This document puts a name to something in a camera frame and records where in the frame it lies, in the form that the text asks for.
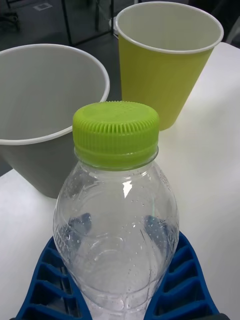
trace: green bottle cap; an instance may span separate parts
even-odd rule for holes
[[[136,102],[97,102],[73,116],[79,158],[106,170],[127,170],[147,163],[158,150],[159,116]]]

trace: gray paper cup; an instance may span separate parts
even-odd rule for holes
[[[57,198],[76,164],[74,113],[106,101],[104,66],[90,54],[57,44],[0,52],[0,154],[44,195]]]

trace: plastic bottle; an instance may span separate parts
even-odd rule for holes
[[[140,103],[94,103],[73,117],[79,162],[53,234],[93,320],[143,320],[175,253],[178,210],[154,161],[158,133],[158,114]]]

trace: table surface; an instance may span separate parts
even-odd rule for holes
[[[240,318],[240,50],[220,43],[176,123],[159,133],[157,162],[178,203],[180,230],[209,292]],[[16,316],[52,236],[56,201],[16,171],[0,178],[0,318]]]

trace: bottle neck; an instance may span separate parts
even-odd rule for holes
[[[90,172],[91,176],[100,179],[101,177],[104,177],[104,179],[113,179],[114,177],[132,177],[132,176],[142,176],[147,172],[153,165],[154,159],[158,155],[159,149],[157,148],[156,153],[148,159],[145,163],[140,164],[137,167],[134,168],[126,168],[121,170],[110,170],[107,168],[98,168],[96,166],[92,166],[90,164],[87,164],[82,161],[82,159],[76,154],[78,158],[79,165],[81,166],[81,169],[85,172]]]

